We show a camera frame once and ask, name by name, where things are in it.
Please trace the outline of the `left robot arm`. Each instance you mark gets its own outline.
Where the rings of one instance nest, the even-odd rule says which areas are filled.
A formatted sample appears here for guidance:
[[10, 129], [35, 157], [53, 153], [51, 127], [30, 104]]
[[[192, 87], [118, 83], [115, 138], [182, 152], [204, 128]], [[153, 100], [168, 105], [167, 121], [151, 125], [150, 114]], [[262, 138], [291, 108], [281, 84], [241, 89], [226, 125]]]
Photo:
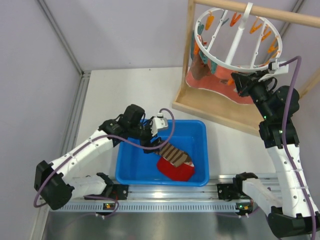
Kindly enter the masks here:
[[58, 210], [76, 198], [103, 199], [113, 194], [113, 181], [102, 172], [85, 177], [75, 174], [93, 160], [124, 142], [142, 149], [145, 153], [159, 151], [168, 140], [163, 141], [158, 133], [169, 127], [162, 108], [157, 115], [146, 119], [146, 113], [138, 105], [129, 105], [116, 118], [105, 120], [84, 142], [51, 162], [41, 161], [35, 170], [33, 206], [42, 207], [44, 200], [52, 210]]

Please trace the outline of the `brown striped sock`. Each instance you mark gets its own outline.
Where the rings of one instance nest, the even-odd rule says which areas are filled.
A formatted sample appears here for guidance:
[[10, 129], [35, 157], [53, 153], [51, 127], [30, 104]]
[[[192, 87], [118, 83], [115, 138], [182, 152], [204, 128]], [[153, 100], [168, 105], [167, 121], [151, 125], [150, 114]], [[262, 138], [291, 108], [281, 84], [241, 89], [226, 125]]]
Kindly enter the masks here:
[[187, 152], [175, 147], [171, 143], [166, 143], [162, 148], [157, 150], [155, 153], [161, 156], [162, 158], [164, 158], [175, 168], [181, 166], [182, 164], [185, 164], [191, 167], [194, 166], [190, 155]]

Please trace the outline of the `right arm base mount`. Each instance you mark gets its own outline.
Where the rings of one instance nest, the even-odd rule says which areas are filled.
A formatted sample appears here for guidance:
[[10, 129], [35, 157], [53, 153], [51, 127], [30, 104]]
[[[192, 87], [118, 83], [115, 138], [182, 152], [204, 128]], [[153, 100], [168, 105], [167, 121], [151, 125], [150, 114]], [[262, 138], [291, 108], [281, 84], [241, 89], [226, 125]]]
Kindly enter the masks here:
[[216, 187], [219, 200], [230, 202], [232, 200], [248, 199], [248, 197], [240, 193], [232, 183], [219, 183]]

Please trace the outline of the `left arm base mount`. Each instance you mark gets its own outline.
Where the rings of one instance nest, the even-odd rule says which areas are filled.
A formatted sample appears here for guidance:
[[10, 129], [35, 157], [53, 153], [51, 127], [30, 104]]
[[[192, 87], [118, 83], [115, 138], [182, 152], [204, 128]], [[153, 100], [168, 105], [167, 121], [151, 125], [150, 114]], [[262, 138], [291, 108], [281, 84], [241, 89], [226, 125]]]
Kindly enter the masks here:
[[129, 193], [129, 185], [125, 184], [113, 184], [107, 186], [100, 194], [86, 195], [86, 200], [99, 200], [103, 198], [110, 198], [113, 200], [126, 200]]

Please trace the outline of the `salmon pink cloth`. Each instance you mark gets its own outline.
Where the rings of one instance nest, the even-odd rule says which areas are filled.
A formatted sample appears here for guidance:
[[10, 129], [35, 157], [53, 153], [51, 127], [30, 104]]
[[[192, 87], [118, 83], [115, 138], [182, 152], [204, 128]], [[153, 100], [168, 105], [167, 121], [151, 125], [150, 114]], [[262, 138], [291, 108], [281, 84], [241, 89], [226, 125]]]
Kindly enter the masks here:
[[218, 65], [215, 69], [215, 72], [212, 73], [210, 69], [211, 63], [208, 60], [207, 62], [203, 62], [203, 63], [208, 65], [211, 74], [209, 76], [203, 77], [201, 80], [195, 80], [193, 78], [193, 75], [191, 72], [193, 58], [196, 55], [200, 55], [202, 59], [202, 52], [199, 51], [196, 55], [194, 54], [194, 48], [196, 47], [195, 44], [196, 44], [196, 41], [195, 41], [194, 35], [192, 34], [191, 47], [190, 47], [191, 65], [185, 77], [186, 84], [192, 88], [202, 89], [202, 90], [207, 90], [207, 91], [217, 93], [235, 102], [236, 104], [252, 105], [253, 100], [249, 96], [240, 97], [238, 95], [235, 82], [231, 77], [231, 73], [233, 72], [232, 70], [223, 68], [222, 66]]

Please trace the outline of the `white round clip hanger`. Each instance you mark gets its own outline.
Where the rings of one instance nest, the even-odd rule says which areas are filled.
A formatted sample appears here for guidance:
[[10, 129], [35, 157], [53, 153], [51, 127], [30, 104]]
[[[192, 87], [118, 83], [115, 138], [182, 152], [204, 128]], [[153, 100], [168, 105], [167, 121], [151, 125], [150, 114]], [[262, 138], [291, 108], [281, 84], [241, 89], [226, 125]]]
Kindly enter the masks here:
[[233, 72], [255, 72], [267, 68], [280, 58], [282, 37], [267, 19], [249, 13], [213, 7], [196, 20], [191, 34], [190, 57], [199, 70], [204, 67], [219, 79], [228, 79]]

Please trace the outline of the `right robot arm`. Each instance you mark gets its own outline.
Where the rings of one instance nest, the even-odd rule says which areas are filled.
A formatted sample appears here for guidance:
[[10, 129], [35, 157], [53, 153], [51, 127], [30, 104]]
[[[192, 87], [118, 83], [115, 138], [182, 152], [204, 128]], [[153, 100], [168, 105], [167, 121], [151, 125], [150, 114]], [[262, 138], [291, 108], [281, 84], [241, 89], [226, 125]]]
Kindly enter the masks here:
[[250, 172], [233, 178], [233, 192], [238, 198], [250, 197], [267, 217], [277, 238], [310, 235], [320, 231], [320, 211], [315, 205], [304, 176], [300, 142], [291, 120], [299, 110], [299, 93], [287, 85], [269, 88], [275, 77], [263, 79], [266, 71], [232, 73], [241, 97], [250, 97], [263, 120], [259, 134], [272, 159], [280, 186], [281, 198], [263, 186]]

